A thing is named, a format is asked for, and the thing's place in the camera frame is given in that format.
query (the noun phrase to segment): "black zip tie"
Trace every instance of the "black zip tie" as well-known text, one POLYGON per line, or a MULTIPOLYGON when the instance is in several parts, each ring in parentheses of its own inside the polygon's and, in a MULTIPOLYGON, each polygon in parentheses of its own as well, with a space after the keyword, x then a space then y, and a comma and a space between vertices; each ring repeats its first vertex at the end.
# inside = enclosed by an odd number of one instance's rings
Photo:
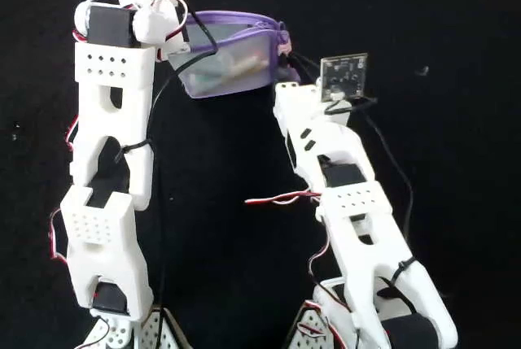
POLYGON ((124 154, 129 153, 131 150, 135 150, 136 148, 141 148, 146 145, 151 145, 152 140, 151 139, 145 139, 142 142, 131 144, 129 146, 122 146, 120 148, 120 151, 117 153, 116 157, 114 158, 114 162, 118 164, 121 161, 121 158, 123 158, 124 154))
POLYGON ((398 277, 401 275, 402 272, 404 272, 416 259, 414 256, 410 257, 406 261, 401 261, 398 263, 398 269, 394 272, 391 278, 391 284, 394 286, 396 283, 396 280, 398 280, 398 277))

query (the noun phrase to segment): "circuit board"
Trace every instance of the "circuit board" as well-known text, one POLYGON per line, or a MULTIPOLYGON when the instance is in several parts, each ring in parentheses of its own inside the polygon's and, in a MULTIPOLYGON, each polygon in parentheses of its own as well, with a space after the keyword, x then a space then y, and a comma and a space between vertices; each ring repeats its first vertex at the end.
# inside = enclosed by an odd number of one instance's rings
POLYGON ((321 60, 322 101, 364 95, 368 54, 335 56, 321 60))

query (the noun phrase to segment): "black background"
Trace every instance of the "black background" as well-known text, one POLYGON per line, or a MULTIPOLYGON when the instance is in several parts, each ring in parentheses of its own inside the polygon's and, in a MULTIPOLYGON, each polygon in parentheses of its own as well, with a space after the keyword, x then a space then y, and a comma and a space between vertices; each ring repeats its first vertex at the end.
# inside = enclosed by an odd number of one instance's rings
MULTIPOLYGON (((70 348, 91 326, 66 267, 49 260, 48 213, 70 183, 63 142, 77 112, 74 7, 0 0, 0 347, 70 348)), ((293 46, 322 56, 369 52, 371 111, 415 189, 414 254, 458 326, 461 347, 517 337, 520 0, 189 0, 195 9, 284 20, 293 46), (426 76, 418 74, 429 67, 426 76)), ((169 69, 162 65, 156 82, 169 69)), ((405 187, 361 120, 378 179, 401 222, 405 187)), ((169 205, 166 303, 196 348, 280 347, 313 286, 306 260, 324 241, 313 206, 245 207, 303 186, 269 89, 190 100, 172 86, 154 135, 169 205)), ((158 282, 154 208, 138 238, 158 282)), ((335 274, 331 261, 318 267, 335 274)))

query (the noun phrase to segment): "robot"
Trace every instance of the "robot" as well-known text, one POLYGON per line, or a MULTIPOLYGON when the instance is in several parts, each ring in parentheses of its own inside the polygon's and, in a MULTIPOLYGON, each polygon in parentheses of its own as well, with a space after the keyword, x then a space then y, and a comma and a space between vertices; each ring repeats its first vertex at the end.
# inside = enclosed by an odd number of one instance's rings
MULTIPOLYGON (((183 32, 189 7, 183 0, 101 1, 87 0, 75 13, 79 127, 73 184, 60 204, 77 302, 98 319, 77 349, 190 347, 172 314, 153 305, 134 216, 149 205, 158 159, 148 134, 155 63, 190 52, 183 32), (120 106, 111 100, 118 88, 120 106), (127 184, 99 176, 108 137, 120 145, 116 162, 127 184)), ((317 282, 286 346, 452 348, 454 323, 396 226, 361 139, 345 126, 350 97, 326 87, 339 68, 355 63, 365 71, 365 60, 326 59, 315 85, 275 87, 274 115, 294 171, 309 185, 299 195, 318 202, 316 219, 342 273, 317 282)))

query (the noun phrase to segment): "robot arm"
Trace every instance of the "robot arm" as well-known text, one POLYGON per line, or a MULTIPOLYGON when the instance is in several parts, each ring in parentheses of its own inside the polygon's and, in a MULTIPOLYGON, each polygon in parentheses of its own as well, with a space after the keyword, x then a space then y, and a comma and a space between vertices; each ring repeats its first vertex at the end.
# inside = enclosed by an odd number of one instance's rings
MULTIPOLYGON (((322 284, 330 293, 342 286, 346 307, 318 286, 314 300, 322 315, 349 348, 400 347, 392 334, 399 342, 410 337, 409 347, 455 347, 454 323, 401 236, 361 139, 345 126, 349 113, 325 115, 331 103, 322 101, 320 80, 305 86, 281 83, 275 91, 274 114, 294 171, 312 192, 322 194, 316 217, 326 226, 342 273, 322 284), (380 296, 388 287, 399 290, 406 303, 380 296), (394 330, 397 322, 402 331, 394 330)), ((349 107, 341 102, 338 107, 349 107)))
MULTIPOLYGON (((182 0, 119 0, 119 5, 87 0, 75 14, 80 128, 70 165, 73 185, 60 207, 77 301, 103 319, 86 338, 85 347, 91 343, 115 349, 145 347, 142 337, 158 331, 134 212, 147 209, 151 198, 154 154, 144 142, 155 62, 161 50, 163 55, 188 50, 181 33, 187 14, 182 0), (182 20, 177 13, 180 5, 182 20), (111 100, 114 89, 121 92, 120 106, 111 100), (126 169, 127 182, 125 171, 123 176, 109 177, 99 172, 99 157, 109 137, 120 147, 138 145, 122 151, 125 159, 120 166, 126 169), (114 177, 120 178, 116 184, 114 177)), ((183 341, 168 323, 162 332, 162 342, 169 347, 183 341)))

